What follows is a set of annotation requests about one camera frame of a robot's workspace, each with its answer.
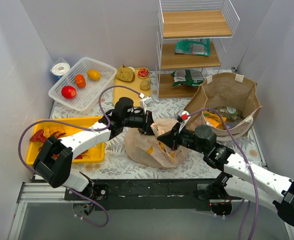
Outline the orange mango gummy packet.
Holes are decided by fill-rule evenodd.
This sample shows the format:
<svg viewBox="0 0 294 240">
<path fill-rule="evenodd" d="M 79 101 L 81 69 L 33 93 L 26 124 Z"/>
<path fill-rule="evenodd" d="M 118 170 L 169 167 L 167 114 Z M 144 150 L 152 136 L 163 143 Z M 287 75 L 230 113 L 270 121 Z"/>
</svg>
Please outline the orange mango gummy packet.
<svg viewBox="0 0 294 240">
<path fill-rule="evenodd" d="M 220 130 L 225 129 L 223 122 L 226 122 L 226 120 L 227 120 L 226 117 L 222 117 L 222 119 L 221 119 L 217 113 L 215 113 L 213 111 L 208 111 L 208 110 L 203 111 L 203 115 L 204 115 L 206 122 L 210 126 L 217 128 L 217 129 L 220 129 Z"/>
</svg>

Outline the peach plastic grocery bag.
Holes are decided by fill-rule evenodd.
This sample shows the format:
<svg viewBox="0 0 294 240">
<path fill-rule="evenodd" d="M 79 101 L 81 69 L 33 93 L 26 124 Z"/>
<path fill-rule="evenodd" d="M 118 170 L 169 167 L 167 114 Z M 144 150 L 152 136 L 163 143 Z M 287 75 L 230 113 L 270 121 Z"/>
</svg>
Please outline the peach plastic grocery bag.
<svg viewBox="0 0 294 240">
<path fill-rule="evenodd" d="M 178 123 L 172 118 L 157 118 L 151 129 L 154 135 L 142 135 L 136 128 L 127 130 L 124 137 L 125 151 L 133 161 L 153 168 L 174 168 L 187 159 L 190 150 L 180 146 L 171 150 L 157 140 Z"/>
</svg>

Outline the silver drink can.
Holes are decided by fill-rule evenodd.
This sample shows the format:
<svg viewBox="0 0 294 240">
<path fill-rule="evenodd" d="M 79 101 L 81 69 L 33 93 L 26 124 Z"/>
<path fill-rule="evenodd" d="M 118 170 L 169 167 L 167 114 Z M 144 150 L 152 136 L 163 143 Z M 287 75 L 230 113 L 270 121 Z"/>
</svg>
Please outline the silver drink can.
<svg viewBox="0 0 294 240">
<path fill-rule="evenodd" d="M 239 119 L 237 121 L 228 122 L 226 124 L 226 126 L 227 126 L 228 129 L 232 129 L 232 128 L 236 127 L 240 123 L 242 123 L 242 120 Z"/>
</svg>

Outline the clear glass bottle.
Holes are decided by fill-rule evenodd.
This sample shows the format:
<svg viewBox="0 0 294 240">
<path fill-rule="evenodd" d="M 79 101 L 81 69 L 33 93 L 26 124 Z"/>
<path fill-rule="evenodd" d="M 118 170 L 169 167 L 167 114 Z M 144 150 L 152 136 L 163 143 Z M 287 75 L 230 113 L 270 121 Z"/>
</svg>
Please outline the clear glass bottle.
<svg viewBox="0 0 294 240">
<path fill-rule="evenodd" d="M 231 121 L 236 121 L 242 119 L 242 113 L 240 110 L 229 107 L 229 106 L 218 106 L 214 108 L 217 112 L 219 112 L 223 117 L 227 118 Z"/>
</svg>

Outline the teal snack packet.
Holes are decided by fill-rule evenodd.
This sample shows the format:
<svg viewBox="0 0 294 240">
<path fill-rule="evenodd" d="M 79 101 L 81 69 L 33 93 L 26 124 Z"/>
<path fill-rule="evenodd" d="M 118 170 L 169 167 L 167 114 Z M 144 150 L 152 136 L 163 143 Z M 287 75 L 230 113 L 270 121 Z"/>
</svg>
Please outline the teal snack packet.
<svg viewBox="0 0 294 240">
<path fill-rule="evenodd" d="M 175 54 L 210 56 L 210 39 L 180 40 L 175 45 Z"/>
</svg>

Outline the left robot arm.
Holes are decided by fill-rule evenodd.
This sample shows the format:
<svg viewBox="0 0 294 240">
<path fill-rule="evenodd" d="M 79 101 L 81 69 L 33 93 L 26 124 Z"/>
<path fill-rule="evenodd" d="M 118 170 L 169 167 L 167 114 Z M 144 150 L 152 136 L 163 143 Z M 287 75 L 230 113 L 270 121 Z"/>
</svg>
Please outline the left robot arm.
<svg viewBox="0 0 294 240">
<path fill-rule="evenodd" d="M 64 186 L 77 192 L 86 190 L 90 181 L 82 173 L 71 169 L 73 160 L 80 154 L 100 143 L 105 143 L 120 133 L 125 127 L 137 129 L 143 135 L 152 135 L 154 123 L 152 112 L 144 106 L 135 109 L 128 97 L 118 100 L 115 107 L 90 126 L 71 136 L 57 139 L 48 138 L 40 150 L 33 169 L 51 187 Z"/>
</svg>

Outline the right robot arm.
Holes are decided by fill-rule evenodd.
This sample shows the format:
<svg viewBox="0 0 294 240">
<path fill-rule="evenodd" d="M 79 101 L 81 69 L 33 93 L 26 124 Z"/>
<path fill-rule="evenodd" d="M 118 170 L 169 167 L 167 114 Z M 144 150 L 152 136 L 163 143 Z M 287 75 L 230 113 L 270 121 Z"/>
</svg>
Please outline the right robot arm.
<svg viewBox="0 0 294 240">
<path fill-rule="evenodd" d="M 172 150 L 183 146 L 202 153 L 203 160 L 210 167 L 221 171 L 215 182 L 220 191 L 258 202 L 294 227 L 294 179 L 246 163 L 241 155 L 217 143 L 216 138 L 207 125 L 200 125 L 190 132 L 176 124 L 157 139 Z"/>
</svg>

